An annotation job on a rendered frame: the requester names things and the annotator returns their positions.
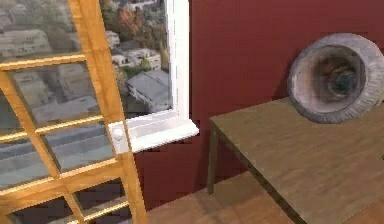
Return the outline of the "white framed window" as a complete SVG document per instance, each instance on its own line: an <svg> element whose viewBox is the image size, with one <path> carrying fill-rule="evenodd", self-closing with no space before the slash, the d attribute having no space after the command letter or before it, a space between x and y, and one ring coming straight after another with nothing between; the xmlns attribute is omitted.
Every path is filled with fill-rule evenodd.
<svg viewBox="0 0 384 224"><path fill-rule="evenodd" d="M189 115L188 0L100 0L100 8L129 151L197 135Z"/></svg>

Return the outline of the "white door knob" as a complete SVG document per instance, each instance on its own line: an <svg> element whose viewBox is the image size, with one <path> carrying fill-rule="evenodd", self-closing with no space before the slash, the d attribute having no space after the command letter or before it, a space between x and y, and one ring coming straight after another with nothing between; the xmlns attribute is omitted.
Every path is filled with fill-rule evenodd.
<svg viewBox="0 0 384 224"><path fill-rule="evenodd" d="M125 132L124 122L119 121L108 125L109 133L112 138L113 147L117 154L129 151L128 139Z"/></svg>

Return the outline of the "brown wooden table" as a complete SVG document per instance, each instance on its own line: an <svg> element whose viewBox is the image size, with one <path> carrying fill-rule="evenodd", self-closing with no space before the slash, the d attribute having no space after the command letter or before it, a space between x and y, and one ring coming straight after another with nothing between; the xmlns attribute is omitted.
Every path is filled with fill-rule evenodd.
<svg viewBox="0 0 384 224"><path fill-rule="evenodd" d="M207 190L224 142L295 224L344 224L384 199L384 104L318 124L287 98L214 116Z"/></svg>

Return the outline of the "grey round bowl-shaped object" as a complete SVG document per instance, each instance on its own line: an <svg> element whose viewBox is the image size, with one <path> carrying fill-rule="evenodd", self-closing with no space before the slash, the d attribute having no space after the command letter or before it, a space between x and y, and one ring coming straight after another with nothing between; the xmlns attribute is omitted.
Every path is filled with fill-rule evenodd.
<svg viewBox="0 0 384 224"><path fill-rule="evenodd" d="M320 38L292 63L287 90L297 112L315 123L357 119L384 101L384 53L353 33Z"/></svg>

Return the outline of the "wooden glass-paned door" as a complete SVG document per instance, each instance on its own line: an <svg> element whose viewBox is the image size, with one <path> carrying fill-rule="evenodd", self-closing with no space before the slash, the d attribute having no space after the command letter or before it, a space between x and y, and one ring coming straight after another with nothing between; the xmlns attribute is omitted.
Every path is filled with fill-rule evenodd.
<svg viewBox="0 0 384 224"><path fill-rule="evenodd" d="M0 0L0 224L149 224L99 0Z"/></svg>

